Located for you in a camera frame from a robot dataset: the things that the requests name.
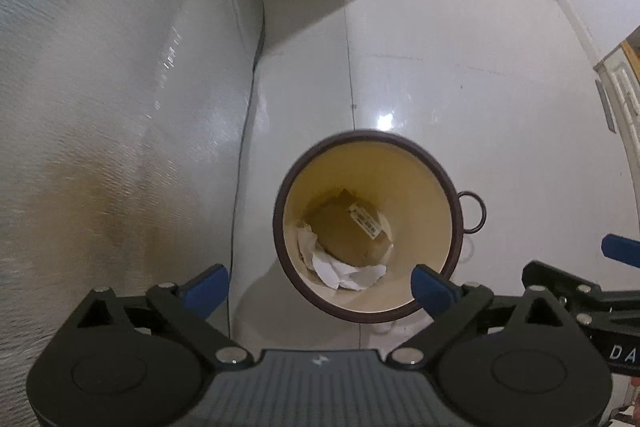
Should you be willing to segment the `brown cardboard piece with label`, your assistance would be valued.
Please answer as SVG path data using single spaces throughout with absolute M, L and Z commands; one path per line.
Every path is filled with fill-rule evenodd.
M 348 265 L 380 265 L 392 247 L 378 210 L 347 190 L 308 213 L 307 225 L 324 250 Z

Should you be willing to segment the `round brown-rimmed trash bin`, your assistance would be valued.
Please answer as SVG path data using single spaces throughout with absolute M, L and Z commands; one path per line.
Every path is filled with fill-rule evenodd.
M 487 208 L 459 192 L 433 155 L 398 134 L 329 136 L 288 170 L 273 207 L 274 247 L 288 281 L 319 310 L 361 324 L 418 311 L 411 272 L 444 279 Z

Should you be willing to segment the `crumpled white paper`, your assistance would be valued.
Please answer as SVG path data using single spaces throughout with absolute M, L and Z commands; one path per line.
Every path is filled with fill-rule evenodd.
M 387 272 L 385 265 L 354 267 L 328 254 L 319 244 L 309 225 L 296 229 L 297 246 L 305 267 L 334 291 L 365 291 L 378 283 Z

